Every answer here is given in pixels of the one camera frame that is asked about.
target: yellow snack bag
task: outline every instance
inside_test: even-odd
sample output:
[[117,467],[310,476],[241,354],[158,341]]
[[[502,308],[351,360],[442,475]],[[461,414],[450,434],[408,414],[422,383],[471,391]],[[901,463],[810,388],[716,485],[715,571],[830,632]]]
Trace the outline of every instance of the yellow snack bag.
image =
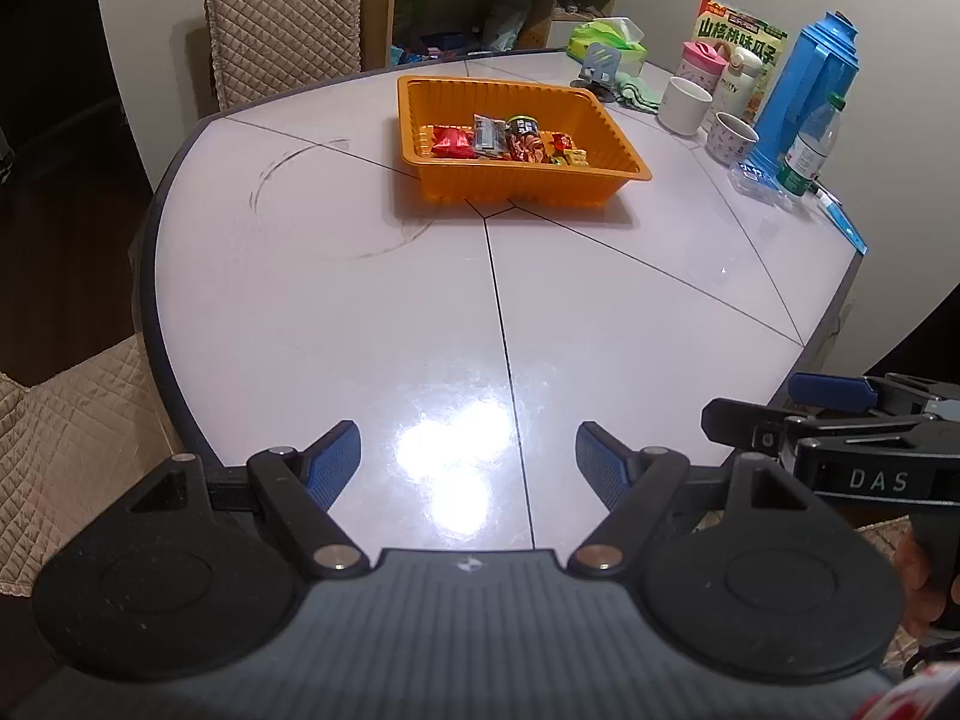
[[743,46],[763,61],[763,69],[757,76],[757,85],[743,115],[745,122],[752,122],[757,117],[776,62],[786,49],[786,32],[723,2],[700,0],[700,10],[693,25],[693,40],[709,44],[727,60],[733,54],[734,46]]

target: white mug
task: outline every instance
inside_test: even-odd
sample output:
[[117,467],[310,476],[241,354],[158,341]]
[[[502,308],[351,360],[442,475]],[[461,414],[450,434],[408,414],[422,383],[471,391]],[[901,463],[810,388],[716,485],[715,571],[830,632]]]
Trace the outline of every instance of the white mug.
[[707,152],[718,162],[733,165],[759,142],[760,135],[747,122],[741,122],[733,114],[714,114],[713,126],[707,135]]
[[666,85],[656,117],[671,132],[696,135],[700,122],[713,102],[712,95],[693,81],[673,76]]

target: metal screw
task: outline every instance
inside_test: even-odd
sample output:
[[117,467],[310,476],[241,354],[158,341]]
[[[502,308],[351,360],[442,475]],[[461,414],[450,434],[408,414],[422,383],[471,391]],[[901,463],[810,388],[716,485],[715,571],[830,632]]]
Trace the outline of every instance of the metal screw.
[[357,565],[360,557],[360,550],[347,544],[328,544],[313,553],[313,560],[317,565],[332,568],[334,571],[343,571]]
[[576,557],[580,565],[599,571],[616,568],[623,562],[623,553],[609,544],[588,544],[578,549],[573,557]]

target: orange tray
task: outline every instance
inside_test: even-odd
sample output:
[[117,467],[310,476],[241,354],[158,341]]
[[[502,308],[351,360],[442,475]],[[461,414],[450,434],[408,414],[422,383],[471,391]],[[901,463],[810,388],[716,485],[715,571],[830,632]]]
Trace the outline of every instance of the orange tray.
[[[433,200],[536,200],[602,205],[627,181],[652,176],[610,114],[583,89],[539,83],[400,76],[397,114],[403,161]],[[543,132],[565,132],[587,151],[589,167],[496,159],[438,159],[426,127],[473,127],[473,115],[532,116]]]

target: white tabletop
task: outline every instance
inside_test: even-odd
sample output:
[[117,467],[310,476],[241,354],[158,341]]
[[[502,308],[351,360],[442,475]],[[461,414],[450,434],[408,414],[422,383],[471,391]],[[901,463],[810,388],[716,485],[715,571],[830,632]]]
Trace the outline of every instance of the white tabletop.
[[[406,70],[578,71],[553,52]],[[354,420],[363,459],[331,513],[373,559],[533,544],[565,560],[605,514],[574,461],[584,420],[719,464],[703,405],[774,395],[853,248],[812,203],[733,191],[702,134],[610,109],[653,180],[592,213],[425,203],[400,160],[397,73],[209,122],[147,231],[161,392],[225,464]]]

